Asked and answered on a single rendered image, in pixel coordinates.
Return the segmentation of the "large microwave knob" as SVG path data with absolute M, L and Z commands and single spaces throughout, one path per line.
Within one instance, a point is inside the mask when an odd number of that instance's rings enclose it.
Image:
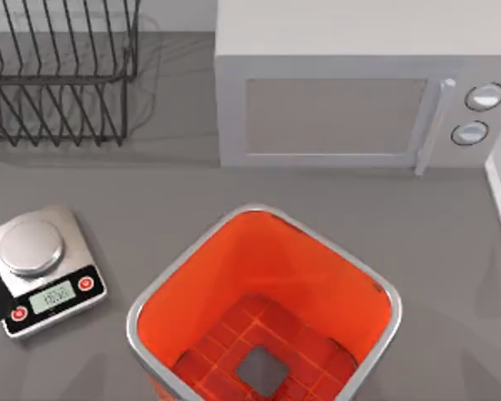
M 468 109 L 475 112 L 491 110 L 501 104 L 501 84 L 489 83 L 471 88 L 464 100 Z

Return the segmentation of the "small microwave knob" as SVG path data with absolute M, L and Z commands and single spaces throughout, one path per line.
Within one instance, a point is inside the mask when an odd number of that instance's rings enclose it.
M 483 142 L 488 133 L 488 125 L 483 121 L 475 120 L 456 126 L 450 134 L 450 138 L 458 146 L 472 146 Z

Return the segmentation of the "pale microwave oven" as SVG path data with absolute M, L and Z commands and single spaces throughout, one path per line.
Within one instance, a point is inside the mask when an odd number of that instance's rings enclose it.
M 215 58 L 223 55 L 439 56 L 462 63 L 428 168 L 478 168 L 501 133 L 501 104 L 467 108 L 468 91 L 501 84 L 501 0 L 219 0 Z M 461 124 L 489 127 L 458 146 Z

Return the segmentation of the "microwave oven door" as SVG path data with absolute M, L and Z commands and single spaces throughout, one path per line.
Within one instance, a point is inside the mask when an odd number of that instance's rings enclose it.
M 462 66 L 439 56 L 217 56 L 220 161 L 411 168 Z

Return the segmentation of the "orange bin with grey rim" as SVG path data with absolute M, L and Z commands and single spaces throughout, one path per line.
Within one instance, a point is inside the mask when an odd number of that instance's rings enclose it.
M 383 276 L 283 211 L 224 216 L 136 298 L 156 401 L 354 401 L 402 321 Z

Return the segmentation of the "silver kitchen scale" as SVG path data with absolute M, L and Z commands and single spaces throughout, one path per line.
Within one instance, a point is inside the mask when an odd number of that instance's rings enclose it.
M 3 319 L 12 339 L 91 308 L 108 294 L 73 210 L 63 205 L 0 225 L 0 277 L 14 300 Z

